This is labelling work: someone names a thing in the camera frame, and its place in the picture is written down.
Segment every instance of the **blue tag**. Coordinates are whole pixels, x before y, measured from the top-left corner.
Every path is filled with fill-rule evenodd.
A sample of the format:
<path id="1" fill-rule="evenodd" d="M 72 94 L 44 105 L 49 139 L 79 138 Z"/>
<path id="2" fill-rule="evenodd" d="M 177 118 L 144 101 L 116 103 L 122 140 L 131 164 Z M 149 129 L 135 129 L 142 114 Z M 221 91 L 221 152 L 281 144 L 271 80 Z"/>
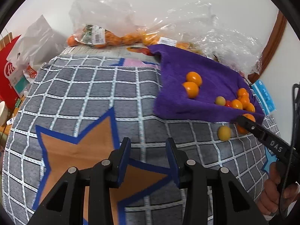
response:
<path id="1" fill-rule="evenodd" d="M 259 99 L 266 116 L 268 116 L 271 112 L 276 110 L 275 104 L 268 90 L 266 89 L 265 85 L 260 79 L 257 80 L 254 84 L 252 84 L 251 87 L 254 90 L 257 98 Z"/>

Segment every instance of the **finger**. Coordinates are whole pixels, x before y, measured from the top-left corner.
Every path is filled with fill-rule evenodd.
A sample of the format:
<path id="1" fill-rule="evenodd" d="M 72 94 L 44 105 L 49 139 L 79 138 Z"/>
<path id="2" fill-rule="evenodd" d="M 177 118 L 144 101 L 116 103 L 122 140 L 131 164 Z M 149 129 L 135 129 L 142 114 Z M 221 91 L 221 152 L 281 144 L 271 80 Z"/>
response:
<path id="1" fill-rule="evenodd" d="M 270 170 L 269 170 L 269 178 L 275 183 L 275 184 L 280 184 L 281 177 L 279 172 L 276 169 L 276 162 L 272 162 L 270 165 Z"/>
<path id="2" fill-rule="evenodd" d="M 278 209 L 278 205 L 276 205 L 273 201 L 269 199 L 267 193 L 263 190 L 260 196 L 260 201 L 267 208 L 268 211 L 275 213 Z"/>
<path id="3" fill-rule="evenodd" d="M 261 203 L 260 200 L 257 203 L 257 207 L 261 211 L 262 214 L 264 214 L 264 215 L 270 215 L 271 214 L 271 212 L 268 211 L 267 208 L 265 208 L 265 206 Z"/>
<path id="4" fill-rule="evenodd" d="M 299 185 L 294 183 L 289 185 L 285 190 L 284 190 L 284 198 L 292 198 L 294 200 L 295 196 L 299 193 Z"/>
<path id="5" fill-rule="evenodd" d="M 297 194 L 293 201 L 296 201 L 300 198 L 300 194 Z"/>
<path id="6" fill-rule="evenodd" d="M 276 187 L 276 184 L 270 180 L 270 179 L 267 179 L 264 183 L 264 187 L 265 187 L 265 192 L 268 196 L 268 198 L 273 201 L 275 204 L 278 205 L 279 203 L 279 192 L 277 191 L 277 187 Z"/>

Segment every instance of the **white cup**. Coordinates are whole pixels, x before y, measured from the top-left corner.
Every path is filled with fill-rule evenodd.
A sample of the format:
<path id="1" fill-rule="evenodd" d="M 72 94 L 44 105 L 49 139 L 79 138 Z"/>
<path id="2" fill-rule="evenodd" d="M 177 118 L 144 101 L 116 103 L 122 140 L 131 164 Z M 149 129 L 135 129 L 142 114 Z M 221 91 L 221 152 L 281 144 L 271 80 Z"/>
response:
<path id="1" fill-rule="evenodd" d="M 6 123 L 8 115 L 8 108 L 4 101 L 0 102 L 0 126 Z"/>

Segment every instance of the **red cherry tomato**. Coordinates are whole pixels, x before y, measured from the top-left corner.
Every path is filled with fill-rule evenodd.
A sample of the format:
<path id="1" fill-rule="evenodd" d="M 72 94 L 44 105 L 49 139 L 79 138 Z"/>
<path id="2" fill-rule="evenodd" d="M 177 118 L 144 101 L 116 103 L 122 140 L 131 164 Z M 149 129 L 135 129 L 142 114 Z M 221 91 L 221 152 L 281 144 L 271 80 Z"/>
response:
<path id="1" fill-rule="evenodd" d="M 226 101 L 225 106 L 226 107 L 232 107 L 231 101 Z"/>

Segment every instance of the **plastic bag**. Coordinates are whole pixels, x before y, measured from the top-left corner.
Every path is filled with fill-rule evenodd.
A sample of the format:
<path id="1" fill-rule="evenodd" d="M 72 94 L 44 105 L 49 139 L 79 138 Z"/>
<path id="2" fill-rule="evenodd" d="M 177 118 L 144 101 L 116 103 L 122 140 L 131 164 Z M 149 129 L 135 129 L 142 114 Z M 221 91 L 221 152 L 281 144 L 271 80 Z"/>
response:
<path id="1" fill-rule="evenodd" d="M 142 31 L 142 42 L 145 46 L 166 44 L 202 54 L 193 41 L 213 28 L 214 17 L 210 3 L 186 3 L 170 9 L 164 19 L 156 18 L 158 23 Z"/>
<path id="2" fill-rule="evenodd" d="M 74 26 L 74 34 L 67 41 L 69 46 L 104 48 L 141 40 L 133 23 L 131 4 L 126 0 L 75 0 L 69 15 Z"/>
<path id="3" fill-rule="evenodd" d="M 204 55 L 238 71 L 247 77 L 260 72 L 263 45 L 255 37 L 247 37 L 235 30 L 214 28 L 194 40 Z"/>
<path id="4" fill-rule="evenodd" d="M 210 3 L 187 3 L 142 32 L 145 46 L 167 44 L 211 58 L 241 75 L 259 73 L 263 45 L 257 38 L 224 28 Z"/>
<path id="5" fill-rule="evenodd" d="M 42 15 L 18 39 L 7 61 L 23 70 L 26 79 L 32 83 L 40 66 L 63 51 L 64 47 L 58 41 L 57 34 Z"/>

